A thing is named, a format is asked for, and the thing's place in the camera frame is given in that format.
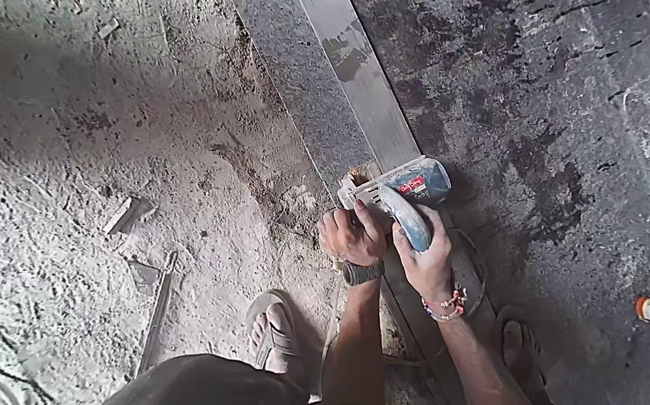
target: foot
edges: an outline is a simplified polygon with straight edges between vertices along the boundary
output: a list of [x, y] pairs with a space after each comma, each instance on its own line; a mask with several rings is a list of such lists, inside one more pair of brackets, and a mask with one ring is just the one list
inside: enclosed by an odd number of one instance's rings
[[532, 331], [517, 321], [509, 321], [503, 327], [502, 350], [505, 365], [533, 405], [549, 404], [545, 377], [536, 364], [541, 349]]
[[[275, 303], [267, 307], [266, 311], [255, 317], [252, 325], [252, 336], [250, 338], [250, 350], [258, 352], [258, 348], [265, 336], [267, 322], [273, 329], [278, 330], [284, 336], [291, 337], [294, 342], [293, 328], [288, 323], [283, 305]], [[303, 362], [300, 357], [291, 354], [284, 354], [278, 348], [270, 350], [265, 361], [265, 370], [277, 374], [286, 374], [292, 381], [300, 381], [303, 375]]]

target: flip-flop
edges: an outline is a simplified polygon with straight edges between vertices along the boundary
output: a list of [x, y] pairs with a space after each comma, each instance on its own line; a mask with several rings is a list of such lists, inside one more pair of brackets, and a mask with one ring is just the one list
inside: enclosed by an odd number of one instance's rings
[[288, 304], [285, 299], [285, 296], [279, 291], [267, 290], [263, 293], [261, 292], [260, 295], [252, 301], [245, 317], [247, 336], [252, 336], [253, 325], [255, 324], [255, 319], [258, 315], [262, 313], [266, 314], [267, 307], [275, 303], [283, 305], [286, 322], [290, 325], [292, 336], [285, 336], [281, 331], [274, 328], [270, 321], [265, 324], [262, 341], [260, 342], [260, 345], [258, 345], [258, 351], [255, 353], [255, 363], [253, 364], [260, 370], [265, 368], [265, 361], [267, 360], [267, 355], [270, 354], [270, 350], [279, 350], [283, 354], [288, 354], [298, 358], [300, 357], [298, 341], [295, 338], [293, 311], [290, 308], [290, 304]]
[[527, 326], [527, 311], [525, 308], [517, 305], [508, 305], [504, 306], [498, 312], [498, 316], [495, 319], [496, 324], [496, 335], [497, 335], [497, 348], [500, 352], [503, 362], [505, 361], [505, 349], [503, 347], [504, 337], [505, 337], [505, 327], [509, 322], [517, 322], [520, 326], [521, 331], [521, 343], [522, 349], [527, 350], [529, 356], [532, 360], [532, 367], [535, 368], [536, 372], [539, 374], [542, 379], [542, 385], [547, 384], [547, 379], [545, 374], [542, 373], [540, 354], [542, 353], [542, 348], [535, 338], [533, 331]]

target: bracelet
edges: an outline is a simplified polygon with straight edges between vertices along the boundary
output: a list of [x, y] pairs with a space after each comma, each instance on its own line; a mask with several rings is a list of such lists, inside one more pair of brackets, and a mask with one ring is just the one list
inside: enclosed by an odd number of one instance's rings
[[422, 307], [431, 318], [438, 322], [447, 322], [450, 319], [460, 317], [464, 314], [464, 302], [467, 300], [467, 290], [461, 288], [459, 282], [455, 283], [455, 290], [452, 292], [452, 298], [439, 303], [442, 308], [449, 308], [451, 306], [454, 307], [452, 312], [448, 313], [447, 315], [440, 315], [433, 312], [432, 309], [430, 309], [430, 306], [428, 305], [425, 298], [422, 296], [420, 296], [420, 300], [422, 301]]

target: hand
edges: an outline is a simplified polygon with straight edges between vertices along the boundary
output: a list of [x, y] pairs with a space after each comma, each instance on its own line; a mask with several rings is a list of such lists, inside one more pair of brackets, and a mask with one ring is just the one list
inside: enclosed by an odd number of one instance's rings
[[347, 260], [359, 266], [372, 266], [380, 262], [385, 253], [385, 233], [359, 199], [355, 201], [355, 215], [365, 228], [352, 225], [348, 210], [323, 215], [318, 222], [320, 245], [325, 253], [340, 262]]
[[397, 222], [392, 225], [392, 241], [400, 254], [405, 276], [413, 288], [428, 303], [441, 303], [452, 298], [452, 268], [447, 259], [452, 243], [437, 211], [424, 205], [418, 205], [417, 208], [432, 223], [430, 247], [425, 252], [413, 249]]

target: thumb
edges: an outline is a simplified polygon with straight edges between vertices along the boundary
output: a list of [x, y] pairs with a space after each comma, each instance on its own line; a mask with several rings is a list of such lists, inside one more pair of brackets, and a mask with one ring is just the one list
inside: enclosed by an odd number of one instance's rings
[[413, 259], [413, 248], [410, 245], [408, 237], [405, 236], [405, 230], [397, 221], [392, 225], [392, 243], [395, 244], [395, 249], [398, 250], [403, 267], [407, 268], [415, 263]]

